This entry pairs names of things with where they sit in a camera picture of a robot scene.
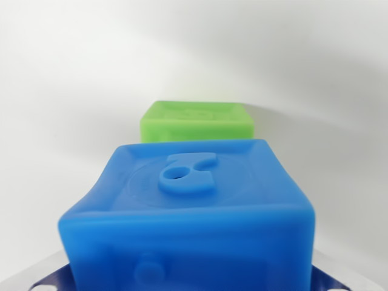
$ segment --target green cube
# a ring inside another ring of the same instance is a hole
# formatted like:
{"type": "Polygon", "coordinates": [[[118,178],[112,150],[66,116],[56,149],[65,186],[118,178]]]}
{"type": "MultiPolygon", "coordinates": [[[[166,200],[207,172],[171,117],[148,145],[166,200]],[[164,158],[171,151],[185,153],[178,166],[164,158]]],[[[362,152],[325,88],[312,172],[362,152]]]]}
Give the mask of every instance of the green cube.
{"type": "Polygon", "coordinates": [[[140,121],[142,142],[253,138],[239,103],[156,101],[140,121]]]}

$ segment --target green toy block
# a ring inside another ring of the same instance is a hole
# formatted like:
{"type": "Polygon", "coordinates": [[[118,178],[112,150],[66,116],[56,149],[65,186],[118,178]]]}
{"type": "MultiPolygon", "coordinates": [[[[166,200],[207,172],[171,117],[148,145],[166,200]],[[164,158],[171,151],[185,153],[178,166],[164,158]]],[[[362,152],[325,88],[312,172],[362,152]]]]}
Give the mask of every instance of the green toy block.
{"type": "Polygon", "coordinates": [[[253,138],[239,103],[156,101],[140,121],[142,142],[253,138]]]}

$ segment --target metal base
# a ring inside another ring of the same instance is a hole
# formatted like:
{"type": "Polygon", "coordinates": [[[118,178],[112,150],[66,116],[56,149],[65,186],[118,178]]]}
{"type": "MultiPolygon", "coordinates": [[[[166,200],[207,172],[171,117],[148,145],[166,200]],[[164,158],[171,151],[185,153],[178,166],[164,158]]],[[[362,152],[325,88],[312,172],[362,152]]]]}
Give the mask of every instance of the metal base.
{"type": "MultiPolygon", "coordinates": [[[[76,291],[63,251],[0,283],[0,291],[76,291]]],[[[314,251],[312,291],[384,291],[365,277],[314,251]]]]}

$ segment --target blue toy block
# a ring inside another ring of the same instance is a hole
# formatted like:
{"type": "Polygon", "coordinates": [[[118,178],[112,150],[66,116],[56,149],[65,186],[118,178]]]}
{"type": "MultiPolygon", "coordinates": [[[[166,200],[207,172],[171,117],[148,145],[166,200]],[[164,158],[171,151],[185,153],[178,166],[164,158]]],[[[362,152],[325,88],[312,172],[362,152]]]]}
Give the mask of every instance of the blue toy block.
{"type": "Polygon", "coordinates": [[[119,147],[59,221],[78,291],[308,291],[314,211],[263,140],[119,147]]]}

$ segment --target blue cube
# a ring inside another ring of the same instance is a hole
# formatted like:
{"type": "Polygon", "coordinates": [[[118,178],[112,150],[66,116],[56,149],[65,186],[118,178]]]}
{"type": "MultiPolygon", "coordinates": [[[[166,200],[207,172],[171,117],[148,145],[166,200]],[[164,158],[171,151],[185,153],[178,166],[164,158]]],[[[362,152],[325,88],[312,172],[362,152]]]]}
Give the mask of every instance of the blue cube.
{"type": "Polygon", "coordinates": [[[308,291],[314,211],[263,140],[119,147],[59,221],[78,291],[308,291]]]}

